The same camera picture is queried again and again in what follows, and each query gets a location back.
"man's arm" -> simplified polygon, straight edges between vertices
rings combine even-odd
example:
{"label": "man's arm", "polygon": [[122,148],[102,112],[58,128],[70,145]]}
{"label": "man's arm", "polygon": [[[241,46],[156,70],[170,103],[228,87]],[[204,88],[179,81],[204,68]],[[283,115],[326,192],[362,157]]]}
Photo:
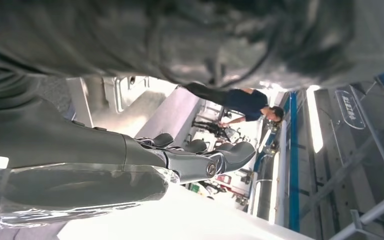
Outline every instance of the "man's arm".
{"label": "man's arm", "polygon": [[238,123],[242,123],[242,122],[245,122],[246,119],[244,116],[241,116],[239,118],[236,118],[236,119],[233,119],[232,121],[230,122],[226,122],[226,123],[221,123],[220,125],[222,127],[228,127],[230,124],[238,124]]}

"metal joint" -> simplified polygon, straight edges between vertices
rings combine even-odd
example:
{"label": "metal joint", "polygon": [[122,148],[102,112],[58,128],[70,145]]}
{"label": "metal joint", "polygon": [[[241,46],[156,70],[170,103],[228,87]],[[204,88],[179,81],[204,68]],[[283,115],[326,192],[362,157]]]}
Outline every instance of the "metal joint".
{"label": "metal joint", "polygon": [[351,209],[349,212],[351,213],[352,222],[354,223],[354,227],[355,227],[355,230],[357,232],[362,233],[368,237],[372,237],[372,238],[379,239],[379,240],[384,240],[384,237],[379,236],[373,232],[369,232],[369,231],[364,229],[364,225],[362,223],[362,220],[360,219],[359,211],[357,211],[355,209]]}

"fluorescent light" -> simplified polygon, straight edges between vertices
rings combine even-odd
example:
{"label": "fluorescent light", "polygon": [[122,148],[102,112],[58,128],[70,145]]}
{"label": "fluorescent light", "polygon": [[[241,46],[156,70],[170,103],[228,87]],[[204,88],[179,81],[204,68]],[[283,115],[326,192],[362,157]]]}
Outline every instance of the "fluorescent light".
{"label": "fluorescent light", "polygon": [[275,224],[276,200],[278,197],[279,152],[273,158],[273,178],[271,180],[270,210],[268,211],[268,223]]}
{"label": "fluorescent light", "polygon": [[260,191],[261,191],[261,182],[257,182],[255,185],[255,196],[254,196],[254,203],[252,204],[252,215],[257,216],[258,213],[258,203],[260,201]]}
{"label": "fluorescent light", "polygon": [[265,134],[264,138],[262,139],[261,145],[260,145],[259,148],[258,148],[258,151],[259,151],[260,153],[261,153],[261,151],[263,151],[263,148],[264,148],[264,146],[266,145],[267,140],[268,140],[269,137],[270,137],[270,134],[272,134],[272,130],[271,130],[271,129],[269,129],[269,130],[267,131],[267,133]]}
{"label": "fluorescent light", "polygon": [[278,96],[278,92],[272,90],[270,93],[270,107],[273,107],[276,103],[276,97]]}
{"label": "fluorescent light", "polygon": [[310,86],[307,93],[307,102],[308,102],[308,113],[309,121],[311,127],[311,138],[314,152],[318,153],[323,147],[323,138],[322,130],[320,128],[319,113],[317,111],[316,97],[314,96],[314,89],[317,89],[317,86]]}

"black pants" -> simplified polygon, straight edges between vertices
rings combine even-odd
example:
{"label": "black pants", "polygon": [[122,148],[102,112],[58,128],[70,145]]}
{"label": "black pants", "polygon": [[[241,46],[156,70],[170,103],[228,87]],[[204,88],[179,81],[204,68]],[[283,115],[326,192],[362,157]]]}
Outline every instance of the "black pants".
{"label": "black pants", "polygon": [[184,86],[189,92],[195,96],[223,106],[226,103],[227,91],[210,89],[199,83],[190,83]]}

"red object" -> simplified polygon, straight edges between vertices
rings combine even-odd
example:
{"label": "red object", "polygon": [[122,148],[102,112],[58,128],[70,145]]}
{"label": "red object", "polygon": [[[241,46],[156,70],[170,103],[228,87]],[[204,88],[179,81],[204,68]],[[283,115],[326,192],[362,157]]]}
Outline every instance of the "red object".
{"label": "red object", "polygon": [[218,175],[217,177],[215,177],[215,179],[216,179],[217,181],[220,181],[220,182],[225,183],[225,184],[228,184],[228,185],[230,185],[230,184],[231,184],[231,181],[232,181],[232,177],[231,177],[231,176],[229,176],[229,175],[224,175],[224,174],[222,174],[222,175]]}

